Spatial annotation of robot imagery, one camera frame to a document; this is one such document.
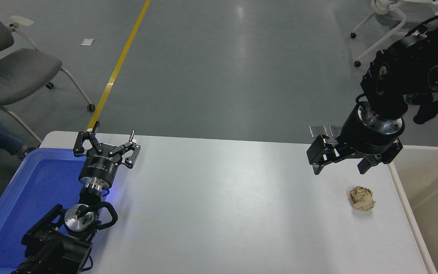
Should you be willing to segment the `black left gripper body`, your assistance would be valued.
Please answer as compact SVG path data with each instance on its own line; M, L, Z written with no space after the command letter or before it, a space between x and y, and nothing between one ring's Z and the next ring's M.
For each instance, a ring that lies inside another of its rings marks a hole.
M104 188L111 188L116 177L118 165L122 163L122 155L109 155L117 148L115 145L102 144L102 154L97 149L90 148L86 152L86 160L79 174L79 181L85 185L94 179L99 179Z

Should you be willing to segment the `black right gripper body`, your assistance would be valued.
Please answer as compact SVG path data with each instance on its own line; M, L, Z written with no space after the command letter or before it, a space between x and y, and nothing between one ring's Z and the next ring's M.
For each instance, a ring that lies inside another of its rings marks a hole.
M355 105L342 126L339 143L363 154L381 154L404 132L404 120L385 119L370 105Z

